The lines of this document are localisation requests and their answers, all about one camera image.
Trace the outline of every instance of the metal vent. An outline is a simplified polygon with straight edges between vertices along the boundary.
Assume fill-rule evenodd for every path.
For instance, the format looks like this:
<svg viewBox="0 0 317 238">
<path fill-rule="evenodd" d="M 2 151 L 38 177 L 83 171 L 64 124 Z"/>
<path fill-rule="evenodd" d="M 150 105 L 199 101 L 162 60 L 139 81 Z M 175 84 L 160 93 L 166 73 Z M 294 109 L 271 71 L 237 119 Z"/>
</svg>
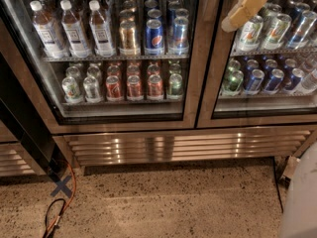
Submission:
<svg viewBox="0 0 317 238">
<path fill-rule="evenodd" d="M 0 145 L 0 177 L 44 174 L 20 144 Z"/>
<path fill-rule="evenodd" d="M 113 134 L 66 136 L 80 166 L 174 162 L 293 155 L 311 135 L 309 130 L 251 130 L 191 136 Z"/>
</svg>

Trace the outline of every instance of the floor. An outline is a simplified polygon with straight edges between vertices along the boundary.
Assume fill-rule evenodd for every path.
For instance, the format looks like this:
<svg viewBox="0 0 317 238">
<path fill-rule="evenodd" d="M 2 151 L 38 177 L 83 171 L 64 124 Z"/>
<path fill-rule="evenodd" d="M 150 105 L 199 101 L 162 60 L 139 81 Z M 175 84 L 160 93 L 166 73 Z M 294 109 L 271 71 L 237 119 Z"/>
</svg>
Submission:
<svg viewBox="0 0 317 238">
<path fill-rule="evenodd" d="M 277 237 L 271 158 L 87 168 L 54 237 Z M 72 189 L 71 180 L 66 186 Z M 1 237 L 42 237 L 46 177 L 0 178 Z"/>
</svg>

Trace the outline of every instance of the glass door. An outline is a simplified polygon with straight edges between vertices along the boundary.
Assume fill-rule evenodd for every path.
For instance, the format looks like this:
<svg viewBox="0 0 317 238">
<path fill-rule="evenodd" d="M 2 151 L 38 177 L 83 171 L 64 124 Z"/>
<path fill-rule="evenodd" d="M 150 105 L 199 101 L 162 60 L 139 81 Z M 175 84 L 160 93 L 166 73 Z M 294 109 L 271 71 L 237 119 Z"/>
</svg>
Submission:
<svg viewBox="0 0 317 238">
<path fill-rule="evenodd" d="M 218 30 L 204 96 L 213 101 L 202 114 L 208 126 L 316 120 L 316 5 L 267 0 L 236 33 Z"/>
<path fill-rule="evenodd" d="M 181 121 L 199 91 L 198 0 L 2 3 L 59 125 Z"/>
</svg>

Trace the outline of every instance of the power cord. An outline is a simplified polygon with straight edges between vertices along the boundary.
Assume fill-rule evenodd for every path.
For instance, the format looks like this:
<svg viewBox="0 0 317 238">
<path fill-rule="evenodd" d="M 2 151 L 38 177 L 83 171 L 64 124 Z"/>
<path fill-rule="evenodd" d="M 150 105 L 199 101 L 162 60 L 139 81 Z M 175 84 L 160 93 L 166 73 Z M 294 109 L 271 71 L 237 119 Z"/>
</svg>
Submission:
<svg viewBox="0 0 317 238">
<path fill-rule="evenodd" d="M 281 213 L 284 212 L 283 204 L 281 202 L 281 197 L 280 197 L 280 192 L 278 188 L 278 182 L 277 182 L 277 175 L 276 175 L 276 162 L 275 162 L 275 157 L 271 158 L 273 161 L 273 173 L 274 173 L 274 180 L 275 180 L 275 186 L 276 186 L 276 191 L 277 191 L 277 196 L 278 196 L 278 201 L 281 209 Z"/>
<path fill-rule="evenodd" d="M 70 164 L 69 164 L 68 162 L 66 162 L 66 161 L 61 161 L 61 162 L 64 162 L 64 163 L 67 164 L 67 168 L 69 169 L 69 171 L 70 171 L 70 173 L 71 173 L 71 180 L 72 180 L 71 197 L 70 197 L 70 199 L 69 199 L 68 202 L 66 202 L 66 200 L 63 199 L 63 198 L 58 198 L 58 199 L 54 200 L 54 201 L 50 204 L 50 206 L 49 206 L 49 208 L 48 208 L 48 211 L 47 211 L 47 214 L 46 214 L 46 220 L 45 220 L 45 222 L 46 222 L 46 231 L 45 231 L 45 233 L 44 233 L 44 235 L 43 235 L 43 238 L 53 238 L 54 233 L 55 233 L 55 230 L 56 230 L 56 228 L 57 228 L 57 226 L 58 226 L 58 223 L 59 223 L 59 221 L 60 221 L 62 215 L 65 213 L 65 211 L 66 211 L 67 208 L 69 207 L 70 203 L 72 202 L 72 200 L 73 200 L 73 198 L 74 198 L 74 196 L 75 196 L 75 192 L 76 192 L 76 178 L 75 178 L 75 174 L 74 174 L 74 172 L 73 172 L 73 169 L 72 169 L 72 167 L 70 166 Z M 50 225 L 49 225 L 49 224 L 48 224 L 48 215 L 49 215 L 49 212 L 50 212 L 52 206 L 53 206 L 54 204 L 56 204 L 57 202 L 59 202 L 59 201 L 62 201 L 62 207 L 61 207 L 61 209 L 60 209 L 60 212 L 59 212 L 58 216 L 56 216 L 56 217 L 52 220 L 52 222 L 50 223 Z"/>
</svg>

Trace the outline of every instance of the black cable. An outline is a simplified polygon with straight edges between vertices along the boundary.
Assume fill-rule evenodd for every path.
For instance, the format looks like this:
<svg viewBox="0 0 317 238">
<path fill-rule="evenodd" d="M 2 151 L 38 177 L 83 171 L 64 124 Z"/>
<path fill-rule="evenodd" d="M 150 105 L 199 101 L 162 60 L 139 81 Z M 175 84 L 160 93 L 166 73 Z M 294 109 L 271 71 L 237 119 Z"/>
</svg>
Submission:
<svg viewBox="0 0 317 238">
<path fill-rule="evenodd" d="M 62 207 L 61 207 L 61 209 L 60 209 L 60 211 L 59 211 L 59 214 L 58 214 L 58 216 L 57 216 L 56 222 L 55 222 L 55 224 L 53 225 L 53 230 L 52 230 L 52 232 L 49 234 L 49 230 L 48 230 L 48 225 L 49 225 L 49 223 L 48 223 L 48 215 L 49 215 L 49 212 L 50 212 L 50 210 L 51 210 L 51 207 L 52 207 L 56 202 L 58 202 L 58 201 L 62 201 Z M 48 210 L 47 210 L 47 214 L 46 214 L 46 232 L 44 233 L 43 238 L 53 238 L 53 235 L 54 235 L 54 233 L 55 233 L 55 229 L 57 228 L 58 223 L 59 223 L 59 220 L 60 220 L 61 217 L 62 217 L 62 211 L 63 211 L 65 205 L 66 205 L 66 201 L 65 201 L 65 199 L 63 199 L 63 198 L 58 198 L 58 199 L 54 200 L 54 201 L 50 204 L 50 206 L 49 206 L 49 208 L 48 208 Z"/>
<path fill-rule="evenodd" d="M 276 162 L 275 162 L 275 157 L 272 157 L 273 160 L 273 172 L 274 172 L 274 180 L 275 180 L 275 186 L 276 186 L 276 191 L 277 191 L 277 196 L 278 196 L 278 201 L 281 209 L 281 213 L 284 212 L 283 204 L 281 202 L 281 197 L 280 197 L 280 192 L 278 188 L 278 183 L 277 183 L 277 175 L 276 175 Z"/>
</svg>

